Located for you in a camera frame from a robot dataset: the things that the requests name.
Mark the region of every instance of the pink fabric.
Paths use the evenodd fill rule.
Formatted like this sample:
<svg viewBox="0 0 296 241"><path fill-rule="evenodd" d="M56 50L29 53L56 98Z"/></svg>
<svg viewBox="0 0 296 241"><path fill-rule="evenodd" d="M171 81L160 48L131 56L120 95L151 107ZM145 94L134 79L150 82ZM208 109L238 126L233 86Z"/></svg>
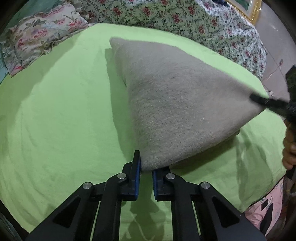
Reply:
<svg viewBox="0 0 296 241"><path fill-rule="evenodd" d="M266 212L270 205L273 203L273 211L272 211L272 221L270 227L268 228L266 235L275 225L276 221L279 219L282 209L283 203L283 186L284 186L284 179L280 180L279 183L260 201L249 207L244 213L246 218L257 228L260 229L260 224L263 218L266 215ZM267 206L262 209L262 204L266 202Z"/></svg>

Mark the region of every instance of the floral bedspread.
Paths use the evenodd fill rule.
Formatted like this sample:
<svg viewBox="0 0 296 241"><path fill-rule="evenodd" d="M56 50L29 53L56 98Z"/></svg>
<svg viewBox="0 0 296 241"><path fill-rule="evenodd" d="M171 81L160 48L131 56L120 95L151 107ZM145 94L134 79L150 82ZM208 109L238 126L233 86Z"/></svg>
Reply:
<svg viewBox="0 0 296 241"><path fill-rule="evenodd" d="M192 39L261 79L266 49L255 27L232 6L212 0L81 0L89 22L142 26Z"/></svg>

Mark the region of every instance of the floor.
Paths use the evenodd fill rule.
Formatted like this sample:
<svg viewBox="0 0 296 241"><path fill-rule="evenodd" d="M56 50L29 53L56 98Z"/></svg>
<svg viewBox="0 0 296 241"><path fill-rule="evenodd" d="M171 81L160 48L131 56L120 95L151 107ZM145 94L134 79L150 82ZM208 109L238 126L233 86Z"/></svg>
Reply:
<svg viewBox="0 0 296 241"><path fill-rule="evenodd" d="M281 20L264 2L255 27L268 51L262 83L276 98L289 101L285 74L296 64L296 44Z"/></svg>

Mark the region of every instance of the floral pillow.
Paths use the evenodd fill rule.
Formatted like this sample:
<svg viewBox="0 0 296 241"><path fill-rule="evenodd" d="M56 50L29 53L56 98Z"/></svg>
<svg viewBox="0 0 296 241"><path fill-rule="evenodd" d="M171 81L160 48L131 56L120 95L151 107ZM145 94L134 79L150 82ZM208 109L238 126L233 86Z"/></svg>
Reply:
<svg viewBox="0 0 296 241"><path fill-rule="evenodd" d="M42 54L51 52L54 46L87 27L87 21L67 2L48 13L40 12L23 18L8 29L1 40L8 72L12 76L17 74Z"/></svg>

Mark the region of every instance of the gray pillow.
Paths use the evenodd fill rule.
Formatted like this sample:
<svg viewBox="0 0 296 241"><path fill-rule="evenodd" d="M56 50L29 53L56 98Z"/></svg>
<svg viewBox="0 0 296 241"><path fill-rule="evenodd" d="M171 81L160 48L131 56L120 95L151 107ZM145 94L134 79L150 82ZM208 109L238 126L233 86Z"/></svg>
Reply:
<svg viewBox="0 0 296 241"><path fill-rule="evenodd" d="M117 38L110 44L143 171L222 142L262 111L249 100L251 89L177 47Z"/></svg>

